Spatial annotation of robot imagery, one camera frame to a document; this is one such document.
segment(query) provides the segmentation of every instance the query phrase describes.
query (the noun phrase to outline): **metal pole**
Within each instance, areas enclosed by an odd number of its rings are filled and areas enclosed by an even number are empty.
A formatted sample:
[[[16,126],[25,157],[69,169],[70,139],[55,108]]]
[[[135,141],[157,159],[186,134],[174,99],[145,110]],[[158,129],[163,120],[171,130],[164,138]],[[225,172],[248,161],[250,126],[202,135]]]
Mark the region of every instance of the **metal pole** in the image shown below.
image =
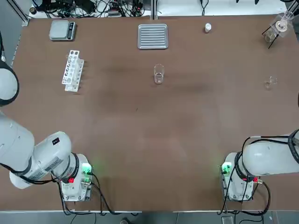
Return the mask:
[[[157,15],[157,0],[151,0],[150,4],[150,19],[151,20],[157,20],[158,15]]]

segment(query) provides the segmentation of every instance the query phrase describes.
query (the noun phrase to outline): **brown table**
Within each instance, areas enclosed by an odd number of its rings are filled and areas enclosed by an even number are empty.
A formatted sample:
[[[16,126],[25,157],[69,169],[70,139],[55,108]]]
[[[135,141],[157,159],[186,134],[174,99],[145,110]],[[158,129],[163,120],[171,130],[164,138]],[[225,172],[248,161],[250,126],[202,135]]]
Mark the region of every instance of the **brown table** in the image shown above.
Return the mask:
[[[66,132],[73,152],[94,165],[114,210],[220,210],[226,155],[240,151],[250,135],[299,127],[298,43],[290,33],[267,49],[261,33],[273,18],[160,18],[169,48],[143,51],[137,26],[149,18],[74,19],[74,42],[51,42],[51,20],[31,20],[14,62],[20,94],[3,112],[36,143]],[[85,59],[78,93],[61,84],[70,49]],[[156,63],[165,66],[162,85],[153,81]],[[263,83],[271,75],[278,84],[267,91]],[[20,190],[3,168],[0,177],[0,210],[61,210],[55,184]],[[263,177],[271,209],[299,209],[298,177]],[[261,187],[243,209],[261,210],[265,200]],[[76,209],[100,210],[99,196]]]

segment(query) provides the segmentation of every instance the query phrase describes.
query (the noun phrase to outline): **small glass beaker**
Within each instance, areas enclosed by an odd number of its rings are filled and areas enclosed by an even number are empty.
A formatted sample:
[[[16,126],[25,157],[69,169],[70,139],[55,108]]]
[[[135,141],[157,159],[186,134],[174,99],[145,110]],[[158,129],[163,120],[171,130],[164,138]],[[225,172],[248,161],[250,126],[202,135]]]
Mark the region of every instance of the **small glass beaker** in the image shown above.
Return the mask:
[[[161,84],[164,79],[164,66],[156,64],[154,67],[154,78],[156,84]]]
[[[277,78],[270,76],[268,80],[264,82],[266,90],[271,90],[275,84],[277,84]]]
[[[269,28],[264,34],[265,41],[271,43],[276,38],[277,35],[278,33],[276,33],[273,28]]]

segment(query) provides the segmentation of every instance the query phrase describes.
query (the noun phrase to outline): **green indicator light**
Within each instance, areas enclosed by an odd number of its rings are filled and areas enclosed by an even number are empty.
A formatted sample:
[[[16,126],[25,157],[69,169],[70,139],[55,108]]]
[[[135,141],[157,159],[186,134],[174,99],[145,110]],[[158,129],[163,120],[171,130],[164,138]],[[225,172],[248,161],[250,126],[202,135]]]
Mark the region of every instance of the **green indicator light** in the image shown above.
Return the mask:
[[[82,172],[84,174],[91,173],[92,166],[89,163],[82,163]]]
[[[231,166],[232,166],[231,162],[224,162],[223,165],[221,166],[222,173],[224,175],[228,175],[230,173]]]

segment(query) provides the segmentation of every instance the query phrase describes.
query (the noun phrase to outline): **digital scale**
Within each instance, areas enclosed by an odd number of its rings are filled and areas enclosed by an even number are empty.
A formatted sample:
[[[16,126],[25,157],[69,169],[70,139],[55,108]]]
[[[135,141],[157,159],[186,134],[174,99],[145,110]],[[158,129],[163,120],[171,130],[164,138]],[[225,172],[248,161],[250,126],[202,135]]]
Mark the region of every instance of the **digital scale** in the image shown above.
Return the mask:
[[[68,20],[54,20],[51,23],[49,37],[52,41],[74,40],[76,23]]]

